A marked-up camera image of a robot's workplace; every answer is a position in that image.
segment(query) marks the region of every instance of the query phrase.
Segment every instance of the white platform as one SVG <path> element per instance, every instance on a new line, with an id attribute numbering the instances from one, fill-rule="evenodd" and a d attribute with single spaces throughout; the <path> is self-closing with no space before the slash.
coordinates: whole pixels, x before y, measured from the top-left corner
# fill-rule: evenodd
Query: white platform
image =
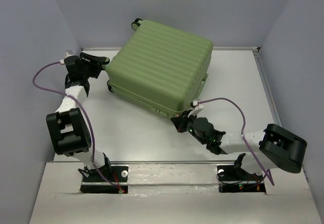
<path id="1" fill-rule="evenodd" d="M 129 194 L 82 194 L 82 163 L 48 163 L 30 224 L 320 224 L 303 173 L 272 171 L 267 194 L 220 194 L 216 165 L 134 164 Z"/>
<path id="2" fill-rule="evenodd" d="M 112 59 L 117 51 L 84 51 Z M 227 97 L 247 118 L 246 132 L 273 123 L 269 104 L 252 51 L 213 51 L 209 77 L 201 100 Z M 108 75 L 89 79 L 90 93 L 84 102 L 94 127 L 96 149 L 111 161 L 210 161 L 236 159 L 238 154 L 215 156 L 188 133 L 179 134 L 171 121 L 121 100 L 107 89 Z M 226 101 L 204 105 L 200 117 L 208 117 L 220 131 L 239 133 L 242 118 Z M 55 156 L 55 162 L 75 161 Z"/>
<path id="3" fill-rule="evenodd" d="M 116 51 L 90 54 L 112 58 Z M 228 97 L 246 114 L 247 132 L 273 122 L 270 107 L 251 51 L 214 51 L 201 99 Z M 234 160 L 215 156 L 189 134 L 179 134 L 168 120 L 122 101 L 108 92 L 108 77 L 91 80 L 84 103 L 94 125 L 97 147 L 113 161 L 197 163 Z M 242 119 L 227 102 L 212 102 L 202 116 L 216 129 L 239 132 Z M 303 173 L 272 170 L 275 186 L 265 180 L 267 194 L 220 194 L 217 164 L 130 164 L 129 194 L 79 193 L 80 162 L 55 156 L 48 163 L 38 192 L 31 224 L 106 223 L 227 223 L 320 224 Z"/>

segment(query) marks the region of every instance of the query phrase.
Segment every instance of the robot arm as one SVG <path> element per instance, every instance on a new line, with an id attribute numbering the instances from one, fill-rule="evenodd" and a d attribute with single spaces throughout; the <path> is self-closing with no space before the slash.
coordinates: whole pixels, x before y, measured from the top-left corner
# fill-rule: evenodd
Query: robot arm
<path id="1" fill-rule="evenodd" d="M 109 63 L 105 57 L 94 57 L 81 53 L 80 56 L 66 54 L 61 60 L 68 74 L 65 79 L 65 94 L 60 107 L 46 117 L 47 126 L 55 152 L 58 155 L 74 157 L 83 162 L 88 170 L 94 170 L 92 161 L 91 136 L 74 97 L 83 104 L 88 97 L 89 77 L 97 78 L 102 66 Z M 95 150 L 94 163 L 98 168 L 110 168 L 109 159 L 104 153 Z"/>
<path id="2" fill-rule="evenodd" d="M 194 101 L 192 107 L 193 110 L 171 118 L 178 132 L 189 132 L 216 155 L 242 152 L 234 168 L 249 174 L 262 174 L 242 135 L 215 130 L 206 118 L 197 118 L 203 106 Z M 307 147 L 304 139 L 275 124 L 269 124 L 264 131 L 247 133 L 245 138 L 265 169 L 280 168 L 291 173 L 301 171 Z"/>

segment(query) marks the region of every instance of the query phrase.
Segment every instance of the cable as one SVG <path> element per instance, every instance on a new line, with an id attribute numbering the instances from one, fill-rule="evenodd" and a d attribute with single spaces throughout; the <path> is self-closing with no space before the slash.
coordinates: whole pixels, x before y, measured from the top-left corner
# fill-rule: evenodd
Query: cable
<path id="1" fill-rule="evenodd" d="M 258 185 L 259 185 L 259 184 L 260 184 L 260 183 L 265 179 L 265 177 L 266 177 L 266 175 L 264 175 L 263 178 L 262 178 L 260 181 L 256 182 L 256 183 L 255 183 L 254 185 L 252 185 L 252 186 L 249 186 L 249 187 L 245 188 L 244 190 L 249 190 L 249 189 L 252 189 L 252 188 L 258 186 Z"/>
<path id="2" fill-rule="evenodd" d="M 259 181 L 258 178 L 254 174 L 252 174 L 252 177 L 256 180 L 256 182 Z"/>
<path id="3" fill-rule="evenodd" d="M 84 109 L 84 107 L 82 106 L 82 104 L 73 96 L 71 95 L 67 95 L 66 93 L 64 92 L 61 92 L 61 91 L 57 91 L 57 90 L 53 90 L 53 89 L 49 89 L 49 88 L 45 88 L 45 87 L 42 87 L 42 86 L 39 86 L 36 84 L 35 80 L 37 78 L 37 76 L 40 74 L 40 72 L 42 72 L 45 68 L 49 67 L 49 66 L 52 66 L 52 65 L 55 65 L 55 64 L 60 64 L 60 62 L 55 62 L 55 63 L 50 63 L 48 65 L 45 65 L 44 67 L 42 67 L 39 71 L 37 71 L 37 73 L 34 75 L 34 77 L 32 78 L 32 83 L 35 87 L 37 87 L 38 89 L 41 89 L 43 91 L 49 91 L 49 92 L 53 92 L 53 93 L 56 93 L 56 94 L 60 94 L 60 95 L 63 95 L 63 96 L 67 96 L 69 98 L 71 98 L 72 100 L 75 101 L 75 103 L 79 106 L 79 108 L 81 109 L 81 111 L 84 113 L 85 117 L 86 117 L 86 120 L 88 122 L 88 125 L 89 125 L 89 130 L 90 130 L 90 134 L 91 134 L 91 141 L 92 141 L 92 164 L 94 166 L 94 168 L 96 169 L 96 171 L 98 172 L 98 174 L 100 175 L 100 177 L 106 181 L 107 183 L 115 186 L 116 188 L 118 188 L 118 186 L 114 183 L 112 183 L 111 181 L 109 181 L 99 170 L 99 168 L 97 167 L 97 165 L 95 164 L 95 152 L 96 152 L 96 143 L 95 143 L 95 135 L 94 135 L 94 132 L 93 132 L 93 128 L 92 128 L 92 125 L 91 125 L 91 122 L 90 122 L 90 119 L 89 119 L 89 116 L 86 112 L 86 110 Z"/>
<path id="4" fill-rule="evenodd" d="M 269 178 L 271 184 L 274 186 L 274 181 L 272 179 L 272 176 L 271 176 L 271 172 L 270 170 L 266 170 L 265 167 L 262 165 L 262 163 L 260 162 L 259 158 L 257 157 L 257 155 L 255 154 L 255 152 L 253 151 L 252 147 L 250 146 L 250 144 L 248 143 L 247 139 L 245 138 L 244 136 L 244 129 L 245 129 L 245 125 L 246 125 L 246 119 L 245 119 L 245 115 L 242 111 L 242 109 L 235 103 L 233 102 L 232 100 L 230 99 L 227 99 L 227 98 L 224 98 L 224 97 L 219 97 L 219 98 L 213 98 L 213 99 L 210 99 L 210 100 L 206 100 L 206 101 L 199 101 L 198 104 L 203 104 L 203 103 L 207 103 L 207 102 L 211 102 L 211 101 L 217 101 L 217 100 L 225 100 L 225 101 L 228 101 L 230 102 L 231 104 L 233 104 L 238 110 L 239 112 L 241 113 L 242 115 L 242 118 L 243 118 L 243 126 L 242 126 L 242 129 L 241 129 L 241 135 L 242 135 L 242 139 L 244 141 L 244 143 L 247 145 L 249 151 L 251 152 L 252 156 L 255 158 L 255 160 L 257 161 L 257 163 L 259 164 L 259 166 L 261 167 L 262 171 L 264 171 L 265 175 Z"/>
<path id="5" fill-rule="evenodd" d="M 221 182 L 222 184 L 225 184 L 225 185 L 239 184 L 239 183 L 244 181 L 244 180 L 242 180 L 242 181 L 239 181 L 239 182 L 222 182 L 221 180 L 219 180 L 219 174 L 216 175 L 216 178 L 217 178 L 217 180 L 219 182 Z"/>

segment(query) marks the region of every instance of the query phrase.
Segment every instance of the white wall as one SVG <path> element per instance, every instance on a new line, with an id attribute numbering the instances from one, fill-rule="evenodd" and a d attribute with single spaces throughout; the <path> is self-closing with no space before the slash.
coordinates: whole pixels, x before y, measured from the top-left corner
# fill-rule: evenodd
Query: white wall
<path id="1" fill-rule="evenodd" d="M 304 167 L 322 220 L 323 46 L 324 0 L 289 0 L 261 49 L 283 126 L 308 141 Z"/>
<path id="2" fill-rule="evenodd" d="M 81 47 L 121 47 L 135 18 L 211 39 L 260 47 L 288 0 L 56 0 Z"/>
<path id="3" fill-rule="evenodd" d="M 0 0 L 0 223 L 29 223 L 45 161 L 53 155 L 45 117 L 61 97 L 31 80 L 77 44 L 54 0 Z M 63 67 L 38 82 L 64 90 Z"/>

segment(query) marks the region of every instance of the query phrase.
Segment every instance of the suitcase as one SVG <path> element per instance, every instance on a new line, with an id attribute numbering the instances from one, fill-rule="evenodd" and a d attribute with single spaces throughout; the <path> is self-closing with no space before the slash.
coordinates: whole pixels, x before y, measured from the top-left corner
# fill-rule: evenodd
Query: suitcase
<path id="1" fill-rule="evenodd" d="M 109 90 L 167 118 L 182 114 L 204 87 L 213 43 L 150 20 L 136 19 L 132 28 L 106 66 Z"/>

